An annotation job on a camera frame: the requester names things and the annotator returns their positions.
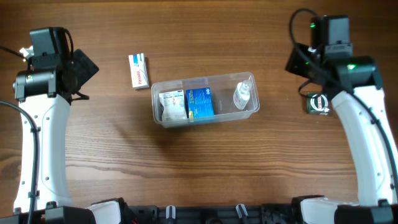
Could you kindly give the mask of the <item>green round-logo box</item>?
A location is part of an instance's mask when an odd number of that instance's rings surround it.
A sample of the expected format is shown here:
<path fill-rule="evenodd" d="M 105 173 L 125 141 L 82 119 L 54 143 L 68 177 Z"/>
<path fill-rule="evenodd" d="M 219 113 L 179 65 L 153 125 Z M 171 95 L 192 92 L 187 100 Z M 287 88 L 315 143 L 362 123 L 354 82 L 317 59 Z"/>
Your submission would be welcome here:
<path fill-rule="evenodd" d="M 309 93 L 307 98 L 307 113 L 329 115 L 330 108 L 326 95 Z"/>

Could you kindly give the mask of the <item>clear spray bottle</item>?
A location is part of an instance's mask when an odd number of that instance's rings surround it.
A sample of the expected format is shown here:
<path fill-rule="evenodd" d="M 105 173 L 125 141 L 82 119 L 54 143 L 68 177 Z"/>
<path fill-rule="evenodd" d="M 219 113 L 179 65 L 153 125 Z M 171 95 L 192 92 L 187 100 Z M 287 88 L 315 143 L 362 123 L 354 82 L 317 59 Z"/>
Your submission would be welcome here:
<path fill-rule="evenodd" d="M 243 110 L 246 107 L 251 97 L 251 88 L 252 82 L 250 80 L 244 80 L 237 84 L 233 95 L 233 102 L 237 109 Z"/>

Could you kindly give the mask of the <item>white Hansaplast plaster box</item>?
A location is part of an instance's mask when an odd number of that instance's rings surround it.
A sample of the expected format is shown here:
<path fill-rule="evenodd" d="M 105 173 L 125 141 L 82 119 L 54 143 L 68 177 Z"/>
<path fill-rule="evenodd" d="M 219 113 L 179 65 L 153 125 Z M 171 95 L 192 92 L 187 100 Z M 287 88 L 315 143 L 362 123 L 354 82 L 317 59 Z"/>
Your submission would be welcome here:
<path fill-rule="evenodd" d="M 159 93 L 162 121 L 187 119 L 183 90 Z"/>

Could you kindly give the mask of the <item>blue box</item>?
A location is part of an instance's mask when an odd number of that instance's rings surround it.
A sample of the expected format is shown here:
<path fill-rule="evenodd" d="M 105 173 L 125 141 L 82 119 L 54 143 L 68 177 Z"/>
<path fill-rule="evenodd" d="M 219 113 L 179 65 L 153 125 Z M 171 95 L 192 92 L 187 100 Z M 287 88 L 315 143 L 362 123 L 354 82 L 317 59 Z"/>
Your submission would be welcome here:
<path fill-rule="evenodd" d="M 186 90 L 186 98 L 190 122 L 194 122 L 199 118 L 214 117 L 211 89 L 209 87 Z"/>

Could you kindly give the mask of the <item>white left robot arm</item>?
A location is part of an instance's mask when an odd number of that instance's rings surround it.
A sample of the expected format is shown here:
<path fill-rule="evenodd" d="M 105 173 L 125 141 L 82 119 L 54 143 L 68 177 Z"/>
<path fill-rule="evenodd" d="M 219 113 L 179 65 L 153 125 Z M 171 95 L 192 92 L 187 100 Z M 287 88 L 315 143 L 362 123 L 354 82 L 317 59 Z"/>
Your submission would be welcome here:
<path fill-rule="evenodd" d="M 67 186 L 65 133 L 72 102 L 99 68 L 77 49 L 74 52 L 34 50 L 29 69 L 13 84 L 21 114 L 22 169 L 11 216 L 1 223 L 137 223 L 122 198 L 74 207 Z"/>

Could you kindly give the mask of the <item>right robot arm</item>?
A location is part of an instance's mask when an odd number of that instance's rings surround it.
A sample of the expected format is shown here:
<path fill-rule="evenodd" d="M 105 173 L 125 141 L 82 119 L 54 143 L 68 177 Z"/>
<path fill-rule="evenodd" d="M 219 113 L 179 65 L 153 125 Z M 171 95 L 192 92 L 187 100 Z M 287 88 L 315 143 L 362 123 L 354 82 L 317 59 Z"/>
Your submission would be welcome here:
<path fill-rule="evenodd" d="M 323 87 L 348 139 L 358 181 L 357 202 L 324 196 L 298 199 L 301 223 L 397 223 L 397 146 L 384 103 L 382 80 L 368 56 L 338 54 L 312 59 L 311 47 L 295 44 L 290 73 Z"/>

